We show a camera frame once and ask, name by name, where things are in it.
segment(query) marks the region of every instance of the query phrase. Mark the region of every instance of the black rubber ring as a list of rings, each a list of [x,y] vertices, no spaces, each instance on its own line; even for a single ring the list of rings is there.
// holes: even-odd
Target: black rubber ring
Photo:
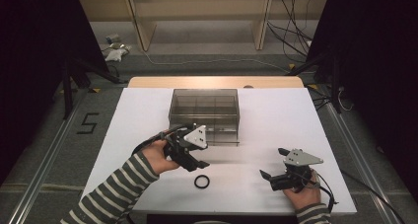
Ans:
[[[206,179],[206,181],[208,181],[208,183],[206,184],[206,186],[201,187],[201,186],[199,186],[199,185],[197,184],[197,180],[199,180],[200,178],[205,178],[205,179]],[[210,180],[209,180],[209,178],[208,178],[207,176],[205,176],[205,175],[199,175],[199,176],[197,176],[197,177],[196,177],[196,179],[194,179],[194,185],[195,185],[196,187],[198,187],[198,188],[207,188],[207,187],[209,187],[209,184],[210,184]]]

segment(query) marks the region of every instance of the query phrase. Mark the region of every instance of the human hand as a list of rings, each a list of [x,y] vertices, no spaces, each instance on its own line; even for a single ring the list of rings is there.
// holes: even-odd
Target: human hand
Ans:
[[[179,164],[177,164],[175,161],[169,161],[164,156],[163,149],[166,144],[166,140],[157,140],[141,150],[142,154],[144,154],[144,156],[147,158],[148,162],[151,164],[151,167],[157,175],[166,171],[177,169],[179,167]]]
[[[311,181],[316,182],[316,171],[312,170]],[[283,189],[285,195],[290,199],[295,210],[299,210],[311,204],[320,203],[320,189],[308,184],[302,191],[295,193],[291,188]]]

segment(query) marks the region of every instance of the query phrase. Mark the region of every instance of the floor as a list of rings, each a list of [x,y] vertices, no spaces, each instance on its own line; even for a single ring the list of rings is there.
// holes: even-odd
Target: floor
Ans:
[[[272,22],[276,26],[286,28],[286,21]],[[301,28],[305,28],[307,35],[312,36],[316,21],[301,21]],[[148,64],[158,66],[166,60],[186,59],[177,64],[193,61],[196,66],[220,58],[231,58],[242,55],[244,57],[268,58],[269,55],[288,54],[290,58],[301,58],[296,51],[283,44],[268,31],[264,48],[255,50],[248,22],[163,22],[159,23],[150,49],[144,53],[136,45],[136,36],[130,23],[91,23],[102,49],[108,47],[105,36],[119,34],[122,43],[131,46],[129,54],[122,56],[122,62],[135,55],[148,55]],[[302,50],[295,35],[288,34],[286,40],[295,48]],[[117,72],[123,75],[123,67],[117,67]],[[289,70],[288,64],[280,65],[281,69]],[[134,69],[123,76],[135,75]],[[314,80],[312,73],[305,73],[301,77],[304,83],[310,84]],[[26,212],[20,218],[25,223],[58,222],[60,217],[68,212],[80,199],[80,194],[86,184],[90,171],[94,166],[100,151],[106,130],[117,106],[118,98],[126,85],[114,85],[108,81],[91,75],[92,89],[76,90],[75,113],[71,122],[62,119],[64,115],[63,95],[57,89],[55,103],[51,105],[45,116],[42,127],[34,139],[33,145],[22,154],[19,162],[11,172],[7,181],[0,188],[0,223],[7,223],[15,208],[25,206]],[[318,85],[318,91],[311,91],[313,100],[322,98],[320,94],[327,94],[326,85]],[[350,108],[349,98],[343,98],[343,105]],[[86,127],[82,125],[85,115],[96,113],[97,126],[94,134],[81,134]],[[418,206],[403,185],[396,171],[387,161],[384,154],[377,150],[377,144],[356,113],[355,107],[351,111],[336,114],[330,105],[324,105],[317,110],[331,148],[340,169],[354,177],[361,179],[364,175],[372,175],[371,184],[379,188],[389,200],[394,209],[399,212],[405,223],[418,220]],[[51,152],[51,147],[59,146],[59,150],[45,166],[45,154]],[[38,171],[45,173],[43,180],[38,180],[39,192],[34,192],[30,202],[22,202],[25,191],[34,184]],[[400,223],[387,214],[380,203],[354,180],[344,177],[358,213],[352,216],[335,216],[333,223]],[[147,223],[143,214],[133,214],[136,223]]]

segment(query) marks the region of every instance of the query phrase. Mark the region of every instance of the white table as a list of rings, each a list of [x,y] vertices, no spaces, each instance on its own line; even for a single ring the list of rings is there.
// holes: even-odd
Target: white table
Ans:
[[[281,191],[272,191],[259,170],[284,174],[277,151],[300,148],[324,160],[313,165],[331,186],[333,214],[353,214],[356,208],[306,89],[238,89],[241,112],[239,147],[209,147],[193,156],[211,165],[189,173],[183,168],[161,174],[133,210],[170,214],[290,215],[294,210]],[[169,127],[173,89],[124,89],[83,195],[122,166],[132,150]],[[194,186],[198,175],[210,186]],[[326,193],[322,201],[328,203]]]

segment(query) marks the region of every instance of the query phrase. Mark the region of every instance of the striped sleeve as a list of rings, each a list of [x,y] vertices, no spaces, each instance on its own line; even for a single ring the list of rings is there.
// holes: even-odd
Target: striped sleeve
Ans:
[[[323,203],[308,205],[296,210],[299,224],[330,224],[331,215]]]
[[[85,195],[61,223],[118,223],[131,211],[142,192],[158,178],[148,160],[138,152]]]

